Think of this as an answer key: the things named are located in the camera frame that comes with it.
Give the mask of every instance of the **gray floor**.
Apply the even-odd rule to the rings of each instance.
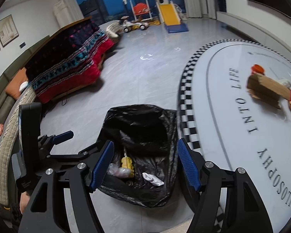
[[[213,19],[190,18],[188,28],[189,32],[168,34],[160,25],[125,34],[116,53],[105,61],[101,81],[69,95],[42,120],[41,134],[74,132],[72,140],[56,146],[51,153],[74,154],[95,143],[112,107],[146,103],[176,109],[178,83],[191,55],[209,42],[239,38]],[[70,227],[76,233],[69,190],[66,193]],[[91,198],[106,233],[161,232],[193,216],[178,184],[162,208],[131,205],[99,190]]]

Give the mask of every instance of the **silver bolt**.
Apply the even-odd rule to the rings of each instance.
[[[239,167],[239,168],[237,169],[237,171],[238,171],[239,173],[241,173],[241,174],[244,174],[244,173],[246,172],[246,170],[245,170],[244,168],[241,168],[241,167]]]
[[[45,171],[45,173],[46,173],[47,175],[50,175],[50,174],[53,173],[53,169],[52,169],[52,168],[49,168],[49,169],[47,169],[47,170]]]
[[[78,164],[78,168],[79,169],[83,169],[84,167],[86,167],[86,164],[85,163]]]
[[[213,167],[213,163],[211,161],[207,161],[205,163],[205,166],[208,167],[208,168],[212,168]]]

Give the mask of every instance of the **toy car wheel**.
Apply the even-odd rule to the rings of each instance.
[[[142,25],[140,26],[140,29],[141,29],[142,31],[144,31],[146,28],[147,28],[147,26],[144,25],[144,24],[142,24]]]
[[[131,27],[125,27],[124,28],[124,32],[126,32],[126,33],[130,32],[131,30],[132,30]]]

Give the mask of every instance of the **toy car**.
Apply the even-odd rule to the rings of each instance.
[[[132,23],[128,21],[127,18],[129,18],[129,16],[124,16],[121,18],[121,21],[123,21],[122,23],[123,31],[126,33],[136,29],[141,29],[142,31],[144,31],[149,27],[149,24],[146,22]]]

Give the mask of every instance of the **white wall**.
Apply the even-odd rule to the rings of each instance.
[[[291,20],[264,5],[247,0],[226,0],[227,12],[268,30],[291,48]]]
[[[30,0],[0,12],[0,20],[12,15],[19,36],[2,47],[0,43],[0,76],[26,49],[59,30],[53,5],[59,0]]]

